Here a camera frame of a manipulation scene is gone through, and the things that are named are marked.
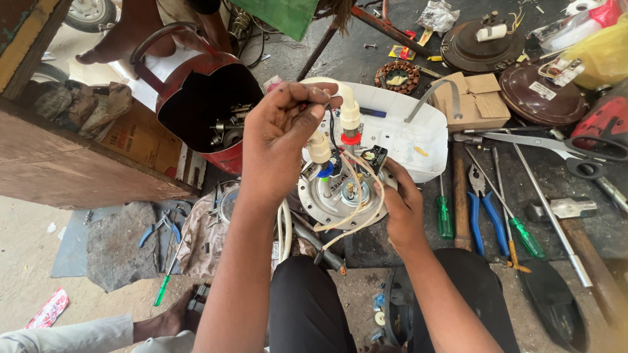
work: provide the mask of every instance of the red metal bucket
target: red metal bucket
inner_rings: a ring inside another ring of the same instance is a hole
[[[162,82],[140,59],[158,39],[179,30],[196,33],[208,53],[188,59]],[[253,74],[238,58],[217,52],[200,33],[194,24],[187,22],[166,25],[140,43],[131,55],[131,65],[159,93],[155,111],[157,119],[167,130],[221,170],[241,174],[241,139],[229,145],[217,144],[215,137],[219,133],[214,127],[217,121],[232,116],[232,107],[238,104],[255,106],[264,93]]]

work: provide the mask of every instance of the yellow plastic bag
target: yellow plastic bag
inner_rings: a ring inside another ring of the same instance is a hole
[[[617,84],[628,77],[628,13],[617,24],[606,27],[574,44],[561,57],[580,58],[585,70],[574,83],[587,89]]]

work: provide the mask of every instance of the wooden hammer handle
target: wooden hammer handle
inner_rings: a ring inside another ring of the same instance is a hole
[[[591,292],[604,319],[610,327],[628,334],[628,301],[588,240],[582,220],[560,219],[558,222],[593,282]]]
[[[471,251],[471,230],[467,205],[467,176],[465,174],[465,149],[462,142],[453,143],[453,211],[455,214],[455,237],[453,245]]]

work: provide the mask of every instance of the hammer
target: hammer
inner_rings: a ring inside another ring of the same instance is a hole
[[[551,200],[549,206],[593,282],[591,292],[604,319],[609,327],[618,330],[626,337],[628,335],[628,301],[588,240],[584,223],[581,220],[581,218],[593,217],[597,212],[597,205],[594,201],[581,197]],[[530,205],[526,213],[533,222],[549,220],[543,208],[535,205]]]

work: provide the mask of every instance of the green cloth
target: green cloth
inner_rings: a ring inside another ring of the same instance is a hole
[[[234,0],[246,12],[301,41],[310,26],[318,0]]]

